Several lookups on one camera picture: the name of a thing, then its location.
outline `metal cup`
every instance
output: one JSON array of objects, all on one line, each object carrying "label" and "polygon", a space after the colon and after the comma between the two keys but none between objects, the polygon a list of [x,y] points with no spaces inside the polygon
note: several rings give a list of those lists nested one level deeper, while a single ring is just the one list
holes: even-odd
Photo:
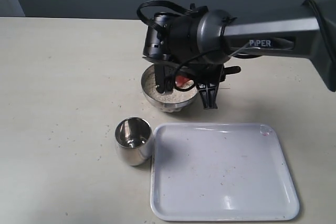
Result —
[{"label": "metal cup", "polygon": [[122,160],[136,166],[152,156],[154,137],[148,122],[141,118],[127,118],[115,129],[116,149]]}]

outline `white tray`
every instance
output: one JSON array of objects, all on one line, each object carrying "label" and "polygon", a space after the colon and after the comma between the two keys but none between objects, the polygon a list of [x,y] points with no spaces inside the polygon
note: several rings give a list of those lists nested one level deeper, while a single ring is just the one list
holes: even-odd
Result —
[{"label": "white tray", "polygon": [[154,132],[151,208],[168,221],[289,220],[299,201],[274,130],[169,123]]}]

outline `white table surface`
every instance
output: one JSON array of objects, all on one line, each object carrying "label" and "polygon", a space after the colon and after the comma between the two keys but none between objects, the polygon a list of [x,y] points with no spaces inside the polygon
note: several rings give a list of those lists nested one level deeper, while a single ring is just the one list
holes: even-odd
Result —
[{"label": "white table surface", "polygon": [[123,164],[114,128],[164,122],[261,122],[280,138],[301,213],[336,218],[336,94],[304,59],[233,59],[218,110],[198,99],[164,114],[141,93],[146,27],[139,21],[0,18],[0,223],[159,224],[150,164]]}]

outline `red object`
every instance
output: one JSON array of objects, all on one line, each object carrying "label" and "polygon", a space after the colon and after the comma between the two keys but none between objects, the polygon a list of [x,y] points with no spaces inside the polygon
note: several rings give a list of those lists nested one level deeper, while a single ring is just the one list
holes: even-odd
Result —
[{"label": "red object", "polygon": [[185,85],[190,79],[185,78],[184,76],[176,76],[175,83],[179,88]]}]

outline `metal bowl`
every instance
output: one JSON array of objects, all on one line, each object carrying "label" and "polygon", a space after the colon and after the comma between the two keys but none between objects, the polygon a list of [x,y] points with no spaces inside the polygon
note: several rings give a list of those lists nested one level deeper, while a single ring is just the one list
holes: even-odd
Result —
[{"label": "metal bowl", "polygon": [[151,74],[154,74],[154,65],[149,66],[145,70],[145,72],[142,74],[142,77],[141,77],[142,93],[146,97],[147,101],[149,101],[149,103],[151,105],[153,105],[154,107],[156,107],[157,109],[159,109],[163,112],[178,112],[178,111],[181,111],[183,108],[187,107],[188,105],[192,104],[196,100],[197,92],[190,99],[185,100],[185,101],[181,101],[181,102],[178,102],[178,103],[165,103],[165,102],[161,102],[161,101],[158,101],[158,100],[150,97],[149,94],[147,94],[145,92],[144,87],[145,87],[145,83],[146,83],[148,77]]}]

